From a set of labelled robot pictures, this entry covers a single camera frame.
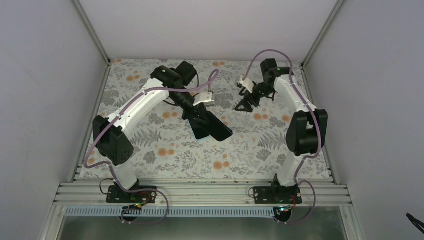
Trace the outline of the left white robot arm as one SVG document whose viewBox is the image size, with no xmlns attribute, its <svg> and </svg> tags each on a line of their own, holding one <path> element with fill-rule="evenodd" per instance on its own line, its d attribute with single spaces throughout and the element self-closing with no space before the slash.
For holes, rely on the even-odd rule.
<svg viewBox="0 0 424 240">
<path fill-rule="evenodd" d="M 198 75 L 190 63 L 183 61 L 177 68 L 157 67 L 145 85 L 122 107 L 107 117 L 98 115 L 92 122 L 94 149 L 107 160 L 99 165 L 108 165 L 115 184 L 120 187 L 119 196 L 131 203 L 139 197 L 139 181 L 130 163 L 134 147 L 128 136 L 136 125 L 158 104 L 171 98 L 183 110 L 183 118 L 197 125 L 207 121 L 206 104 L 214 101 L 213 92 L 201 92 L 210 88 L 219 71 L 214 70 L 209 80 L 196 88 L 186 86 Z"/>
</svg>

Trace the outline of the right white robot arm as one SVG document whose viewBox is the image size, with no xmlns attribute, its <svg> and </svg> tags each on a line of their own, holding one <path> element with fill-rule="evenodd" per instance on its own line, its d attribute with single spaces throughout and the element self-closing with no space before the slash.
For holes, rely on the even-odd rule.
<svg viewBox="0 0 424 240">
<path fill-rule="evenodd" d="M 251 113 L 254 107 L 259 106 L 261 99 L 269 95 L 279 94 L 284 98 L 292 114 L 285 137 L 289 153 L 270 186 L 272 200 L 282 204 L 290 196 L 298 194 L 298 174 L 305 161 L 320 154 L 325 144 L 328 113 L 318 109 L 300 91 L 290 67 L 279 67 L 274 58 L 268 58 L 260 63 L 260 69 L 262 82 L 253 82 L 247 74 L 236 81 L 241 88 L 239 95 L 243 98 L 235 110 Z"/>
</svg>

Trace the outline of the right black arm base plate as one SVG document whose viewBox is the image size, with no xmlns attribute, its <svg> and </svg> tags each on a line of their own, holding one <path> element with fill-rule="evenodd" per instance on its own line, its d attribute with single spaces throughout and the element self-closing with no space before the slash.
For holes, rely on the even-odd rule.
<svg viewBox="0 0 424 240">
<path fill-rule="evenodd" d="M 255 204 L 302 204 L 302 194 L 297 185 L 290 187 L 255 186 L 253 198 Z"/>
</svg>

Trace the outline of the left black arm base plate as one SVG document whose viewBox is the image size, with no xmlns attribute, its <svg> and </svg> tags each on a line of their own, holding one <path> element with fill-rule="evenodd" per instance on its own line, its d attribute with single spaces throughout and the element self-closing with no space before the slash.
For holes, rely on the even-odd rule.
<svg viewBox="0 0 424 240">
<path fill-rule="evenodd" d="M 136 193 L 124 192 L 120 187 L 111 185 L 108 188 L 106 202 L 118 204 L 154 204 L 156 201 L 156 192 L 151 189 L 157 190 L 156 186 L 140 186 Z"/>
</svg>

